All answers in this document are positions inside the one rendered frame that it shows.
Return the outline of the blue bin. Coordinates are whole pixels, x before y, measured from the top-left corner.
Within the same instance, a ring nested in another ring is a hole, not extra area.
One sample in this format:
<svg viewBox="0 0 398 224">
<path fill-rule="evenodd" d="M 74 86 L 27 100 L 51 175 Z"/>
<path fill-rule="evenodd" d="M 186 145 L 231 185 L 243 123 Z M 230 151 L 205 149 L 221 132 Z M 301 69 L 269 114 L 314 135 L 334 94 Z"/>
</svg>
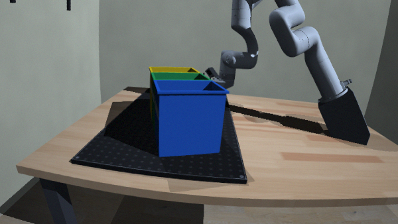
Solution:
<svg viewBox="0 0 398 224">
<path fill-rule="evenodd" d="M 204 80 L 154 80 L 154 85 L 159 157 L 219 153 L 229 91 Z"/>
</svg>

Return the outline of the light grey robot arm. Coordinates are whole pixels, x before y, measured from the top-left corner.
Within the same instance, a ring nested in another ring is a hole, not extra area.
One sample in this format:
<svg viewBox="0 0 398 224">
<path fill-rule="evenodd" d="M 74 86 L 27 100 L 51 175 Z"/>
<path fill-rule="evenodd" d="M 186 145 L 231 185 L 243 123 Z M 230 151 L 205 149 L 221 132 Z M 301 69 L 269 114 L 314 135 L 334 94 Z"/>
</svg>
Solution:
<svg viewBox="0 0 398 224">
<path fill-rule="evenodd" d="M 232 0 L 231 28 L 245 40 L 247 52 L 223 50 L 219 75 L 213 69 L 205 72 L 210 78 L 235 80 L 236 69 L 252 69 L 257 63 L 258 43 L 251 30 L 251 12 L 262 0 Z M 305 20 L 304 11 L 298 0 L 275 0 L 278 9 L 269 15 L 270 27 L 282 49 L 288 57 L 304 52 L 306 65 L 321 94 L 320 102 L 326 103 L 344 95 L 346 86 L 352 80 L 340 82 L 324 50 L 320 36 L 313 27 L 294 28 Z"/>
</svg>

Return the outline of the yellow open bin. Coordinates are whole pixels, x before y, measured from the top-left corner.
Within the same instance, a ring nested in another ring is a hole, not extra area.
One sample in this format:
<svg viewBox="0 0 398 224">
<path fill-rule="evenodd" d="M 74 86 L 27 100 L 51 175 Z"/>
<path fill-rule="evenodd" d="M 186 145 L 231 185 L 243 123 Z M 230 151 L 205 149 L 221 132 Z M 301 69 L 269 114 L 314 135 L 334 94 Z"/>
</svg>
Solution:
<svg viewBox="0 0 398 224">
<path fill-rule="evenodd" d="M 184 67 L 149 67 L 150 70 L 150 86 L 152 82 L 151 72 L 178 72 L 178 73 L 200 73 L 194 68 L 184 68 Z M 151 88 L 151 100 L 150 100 L 150 112 L 152 118 L 152 88 Z"/>
</svg>

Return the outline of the green bin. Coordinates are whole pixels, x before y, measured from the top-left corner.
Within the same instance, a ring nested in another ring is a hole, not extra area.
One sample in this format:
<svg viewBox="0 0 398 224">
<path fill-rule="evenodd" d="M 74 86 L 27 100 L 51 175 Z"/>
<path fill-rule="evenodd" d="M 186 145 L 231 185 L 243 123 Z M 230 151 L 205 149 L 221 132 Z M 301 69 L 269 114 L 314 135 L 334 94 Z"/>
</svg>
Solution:
<svg viewBox="0 0 398 224">
<path fill-rule="evenodd" d="M 151 76 L 154 80 L 204 80 L 212 81 L 201 73 L 178 73 L 178 72 L 151 72 Z M 155 133 L 155 85 L 153 83 L 152 88 L 152 122 Z"/>
</svg>

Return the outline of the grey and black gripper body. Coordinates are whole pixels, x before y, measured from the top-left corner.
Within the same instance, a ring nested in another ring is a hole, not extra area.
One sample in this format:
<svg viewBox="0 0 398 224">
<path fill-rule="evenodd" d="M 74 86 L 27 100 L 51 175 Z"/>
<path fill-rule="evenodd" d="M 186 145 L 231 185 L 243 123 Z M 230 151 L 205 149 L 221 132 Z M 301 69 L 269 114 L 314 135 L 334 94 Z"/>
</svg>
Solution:
<svg viewBox="0 0 398 224">
<path fill-rule="evenodd" d="M 234 86 L 234 80 L 223 80 L 223 79 L 214 79 L 213 81 L 215 81 L 217 84 L 221 85 L 222 87 L 224 87 L 225 89 Z M 228 82 L 229 81 L 229 82 Z M 233 82 L 232 82 L 233 81 Z"/>
</svg>

